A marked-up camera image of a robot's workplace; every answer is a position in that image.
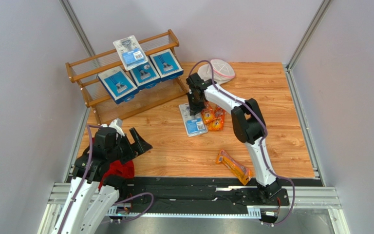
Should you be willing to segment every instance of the blue packaging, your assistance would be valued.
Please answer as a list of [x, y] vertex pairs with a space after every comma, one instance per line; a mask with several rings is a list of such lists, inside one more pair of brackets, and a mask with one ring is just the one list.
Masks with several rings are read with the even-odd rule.
[[122, 53], [122, 58], [127, 63], [127, 65], [132, 65], [133, 63], [137, 62], [138, 60], [144, 58], [139, 48], [134, 50]]
[[203, 122], [201, 113], [191, 116], [190, 106], [188, 103], [181, 104], [178, 107], [180, 108], [184, 127], [186, 128], [188, 137], [194, 137], [208, 132], [207, 126]]
[[123, 101], [130, 101], [139, 92], [139, 89], [121, 67], [114, 67], [99, 73], [98, 79], [116, 104], [120, 104]]
[[130, 74], [140, 90], [152, 88], [161, 82], [158, 72], [150, 61], [130, 70]]
[[170, 49], [155, 53], [150, 58], [161, 77], [161, 81], [175, 79], [184, 73]]

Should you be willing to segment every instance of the gray floor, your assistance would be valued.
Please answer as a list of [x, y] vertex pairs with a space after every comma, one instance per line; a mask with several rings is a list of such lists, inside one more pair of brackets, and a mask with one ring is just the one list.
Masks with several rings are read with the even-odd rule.
[[334, 231], [327, 210], [294, 210], [285, 223], [273, 228], [261, 225], [258, 220], [249, 219], [142, 217], [120, 225], [101, 224], [96, 231], [96, 234], [201, 233], [333, 234]]

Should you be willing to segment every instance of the wooden shelf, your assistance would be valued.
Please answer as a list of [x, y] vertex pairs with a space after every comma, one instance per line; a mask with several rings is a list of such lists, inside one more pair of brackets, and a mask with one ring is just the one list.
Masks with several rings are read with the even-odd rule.
[[[165, 33], [139, 41], [147, 56], [180, 45], [177, 37], [170, 29]], [[107, 123], [114, 118], [128, 118], [166, 101], [178, 98], [187, 92], [179, 78], [161, 82], [151, 89], [141, 90], [130, 102], [116, 105], [111, 96], [99, 82], [97, 74], [108, 69], [122, 66], [122, 61], [115, 49], [73, 63], [66, 63], [66, 70], [72, 83], [77, 83], [87, 107], [95, 113], [98, 124]]]

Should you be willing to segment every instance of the barcode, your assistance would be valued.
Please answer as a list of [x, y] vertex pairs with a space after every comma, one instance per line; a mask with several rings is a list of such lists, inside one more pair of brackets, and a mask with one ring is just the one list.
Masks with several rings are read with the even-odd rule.
[[135, 59], [141, 59], [144, 56], [141, 54], [141, 51], [137, 51], [137, 52], [134, 53], [134, 57], [135, 57]]

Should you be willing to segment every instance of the orange snack package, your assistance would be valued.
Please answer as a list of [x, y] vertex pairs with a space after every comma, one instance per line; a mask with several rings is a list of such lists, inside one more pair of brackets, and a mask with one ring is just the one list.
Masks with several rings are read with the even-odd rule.
[[226, 115], [226, 111], [223, 110], [220, 106], [216, 107], [216, 119], [210, 123], [208, 126], [209, 131], [218, 131], [223, 130], [224, 126], [224, 116]]
[[249, 168], [236, 162], [224, 150], [220, 150], [216, 158], [216, 164], [220, 163], [226, 165], [226, 167], [231, 171], [231, 173], [233, 173], [243, 185], [246, 185], [253, 177], [253, 172]]
[[216, 115], [214, 114], [213, 108], [210, 106], [210, 103], [208, 103], [208, 101], [205, 102], [205, 106], [206, 107], [202, 110], [202, 117], [203, 122], [205, 124], [208, 124], [216, 119]]

